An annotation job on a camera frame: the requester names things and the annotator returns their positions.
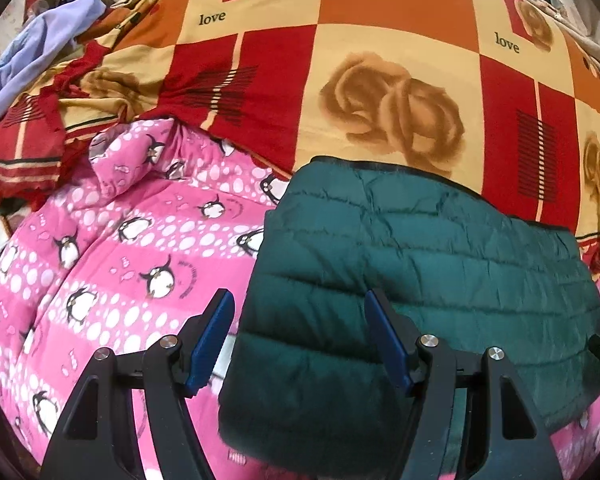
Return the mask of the red rose pattern blanket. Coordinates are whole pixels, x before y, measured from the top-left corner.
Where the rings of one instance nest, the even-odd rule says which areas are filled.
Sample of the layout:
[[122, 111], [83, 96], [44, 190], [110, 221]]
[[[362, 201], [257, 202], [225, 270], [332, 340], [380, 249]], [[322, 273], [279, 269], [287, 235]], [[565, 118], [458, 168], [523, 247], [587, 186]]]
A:
[[101, 128], [173, 117], [280, 174], [436, 174], [600, 272], [600, 62], [532, 0], [140, 0], [102, 24], [8, 99], [0, 201], [41, 203]]

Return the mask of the lavender cloth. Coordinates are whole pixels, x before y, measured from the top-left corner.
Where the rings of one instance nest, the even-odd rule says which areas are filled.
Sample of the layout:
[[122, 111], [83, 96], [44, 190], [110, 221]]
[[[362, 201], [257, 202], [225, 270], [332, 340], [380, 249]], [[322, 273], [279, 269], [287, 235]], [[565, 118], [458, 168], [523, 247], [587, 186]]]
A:
[[32, 18], [0, 56], [0, 119], [60, 51], [105, 10], [102, 0], [73, 0]]

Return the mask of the dark green puffer jacket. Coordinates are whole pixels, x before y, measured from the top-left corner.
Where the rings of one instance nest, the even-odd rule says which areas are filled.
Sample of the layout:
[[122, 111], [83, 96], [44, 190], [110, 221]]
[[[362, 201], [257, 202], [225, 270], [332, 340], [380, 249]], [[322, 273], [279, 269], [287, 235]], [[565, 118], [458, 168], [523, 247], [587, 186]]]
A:
[[452, 348], [501, 347], [547, 430], [600, 397], [600, 293], [574, 236], [420, 172], [312, 160], [264, 220], [219, 396], [234, 450], [302, 474], [381, 474], [412, 408], [365, 322], [379, 288]]

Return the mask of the pink penguin quilt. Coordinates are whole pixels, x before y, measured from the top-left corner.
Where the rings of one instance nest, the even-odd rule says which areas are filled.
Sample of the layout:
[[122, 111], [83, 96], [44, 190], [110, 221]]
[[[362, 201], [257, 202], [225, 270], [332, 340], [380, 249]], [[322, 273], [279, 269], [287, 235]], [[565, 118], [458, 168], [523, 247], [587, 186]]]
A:
[[[242, 454], [219, 433], [219, 396], [265, 216], [291, 179], [277, 179], [249, 155], [172, 119], [118, 125], [94, 137], [71, 183], [23, 220], [0, 258], [0, 405], [37, 460], [96, 349], [145, 350], [225, 288], [236, 302], [230, 354], [187, 403], [213, 473], [385, 477], [392, 459], [381, 474], [314, 476]], [[583, 263], [600, 293], [600, 278]], [[577, 420], [548, 432], [562, 473], [578, 478], [600, 452], [600, 397]]]

